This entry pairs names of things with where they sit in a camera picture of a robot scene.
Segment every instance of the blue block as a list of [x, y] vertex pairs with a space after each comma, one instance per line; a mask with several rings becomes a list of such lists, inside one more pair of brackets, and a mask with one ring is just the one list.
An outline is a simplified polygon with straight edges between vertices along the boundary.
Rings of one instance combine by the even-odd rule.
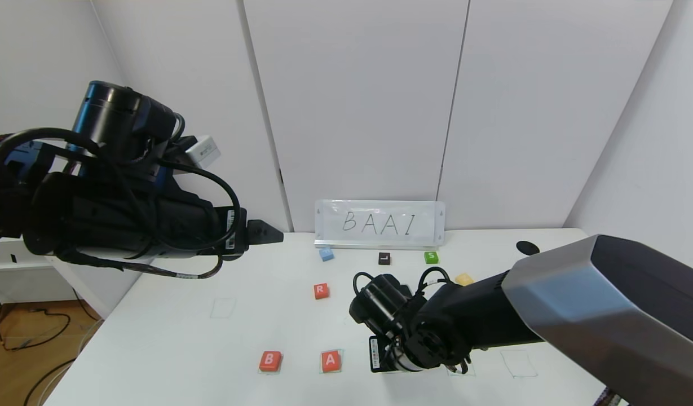
[[319, 250], [319, 255], [322, 261], [328, 261], [329, 259], [334, 259], [334, 252], [331, 248], [322, 248]]

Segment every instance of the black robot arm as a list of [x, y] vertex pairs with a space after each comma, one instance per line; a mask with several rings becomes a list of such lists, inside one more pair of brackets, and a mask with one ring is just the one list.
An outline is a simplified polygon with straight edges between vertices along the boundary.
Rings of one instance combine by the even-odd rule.
[[[219, 155], [210, 137], [183, 130], [182, 116], [156, 100], [91, 82], [73, 130], [0, 136], [0, 237], [23, 236], [32, 253], [74, 264], [184, 278], [210, 277], [250, 245], [282, 241], [269, 224], [247, 221], [228, 183], [202, 169]], [[63, 172], [50, 172], [56, 156], [68, 160]], [[174, 170], [209, 178], [231, 206], [181, 190]], [[217, 266], [186, 275], [128, 262], [195, 255], [215, 256]]]
[[[435, 270], [444, 285], [426, 300]], [[372, 372], [465, 373], [474, 349], [543, 340], [634, 405], [693, 404], [693, 269], [638, 242], [588, 237], [463, 287], [431, 268], [413, 294], [356, 277], [349, 312], [375, 334]]]

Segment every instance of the barcode label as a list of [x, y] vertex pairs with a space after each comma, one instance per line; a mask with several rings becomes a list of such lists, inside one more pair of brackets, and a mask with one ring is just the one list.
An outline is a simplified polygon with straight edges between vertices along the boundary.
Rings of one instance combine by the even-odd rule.
[[379, 369], [379, 342], [377, 339], [369, 339], [369, 345], [372, 347], [372, 369]]
[[[236, 214], [236, 212], [233, 210], [228, 211], [228, 218], [226, 220], [228, 230], [230, 230], [231, 227], [233, 227], [233, 216], [235, 216], [235, 214]], [[226, 249], [236, 249], [236, 234], [235, 233], [232, 236], [228, 237], [228, 240], [226, 241]]]

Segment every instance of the black circular marker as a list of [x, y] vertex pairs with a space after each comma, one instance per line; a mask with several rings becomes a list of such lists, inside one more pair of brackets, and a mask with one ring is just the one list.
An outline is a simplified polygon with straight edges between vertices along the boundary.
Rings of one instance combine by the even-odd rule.
[[539, 254], [540, 252], [539, 247], [536, 246], [533, 242], [529, 241], [517, 242], [517, 249], [524, 255], [534, 255]]

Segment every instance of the white table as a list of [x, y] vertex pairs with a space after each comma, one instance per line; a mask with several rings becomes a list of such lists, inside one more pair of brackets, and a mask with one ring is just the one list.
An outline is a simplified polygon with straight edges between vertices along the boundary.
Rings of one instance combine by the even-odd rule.
[[[467, 272], [482, 280], [524, 257], [517, 241], [545, 251], [583, 237], [577, 229], [452, 231], [439, 249], [439, 265], [452, 278]], [[392, 265], [380, 266], [377, 251], [336, 249], [334, 260], [322, 262], [313, 241], [313, 234], [292, 233], [282, 244], [251, 247], [207, 280], [143, 275], [47, 406], [591, 405], [604, 388], [546, 343], [476, 350], [476, 376], [453, 376], [445, 368], [371, 373], [372, 332], [348, 315], [352, 277], [389, 272], [413, 287], [427, 267], [423, 252], [391, 251]], [[160, 259], [155, 265], [200, 273], [213, 259]], [[330, 298], [314, 299], [318, 283], [329, 284]], [[333, 349], [343, 350], [342, 371], [320, 373], [320, 353]], [[258, 372], [265, 350], [284, 353], [279, 374]], [[524, 350], [520, 356], [528, 355], [538, 376], [513, 377], [502, 350]]]

